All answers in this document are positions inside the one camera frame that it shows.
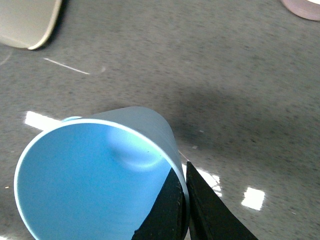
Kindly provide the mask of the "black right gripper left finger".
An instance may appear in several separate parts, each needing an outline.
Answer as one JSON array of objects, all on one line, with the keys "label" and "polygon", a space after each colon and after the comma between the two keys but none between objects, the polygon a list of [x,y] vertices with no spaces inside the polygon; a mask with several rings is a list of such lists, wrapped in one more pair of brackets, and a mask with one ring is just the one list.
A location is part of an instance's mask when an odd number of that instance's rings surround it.
[{"label": "black right gripper left finger", "polygon": [[171,169],[141,226],[134,231],[133,240],[181,240],[185,219],[185,197],[182,185]]}]

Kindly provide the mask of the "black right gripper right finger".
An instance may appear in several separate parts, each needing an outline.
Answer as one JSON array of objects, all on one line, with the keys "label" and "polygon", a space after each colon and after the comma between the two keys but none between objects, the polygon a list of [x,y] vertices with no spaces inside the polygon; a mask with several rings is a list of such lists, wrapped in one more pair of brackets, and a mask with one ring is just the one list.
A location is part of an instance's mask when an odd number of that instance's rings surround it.
[{"label": "black right gripper right finger", "polygon": [[256,240],[257,237],[227,208],[193,164],[186,163],[192,240]]}]

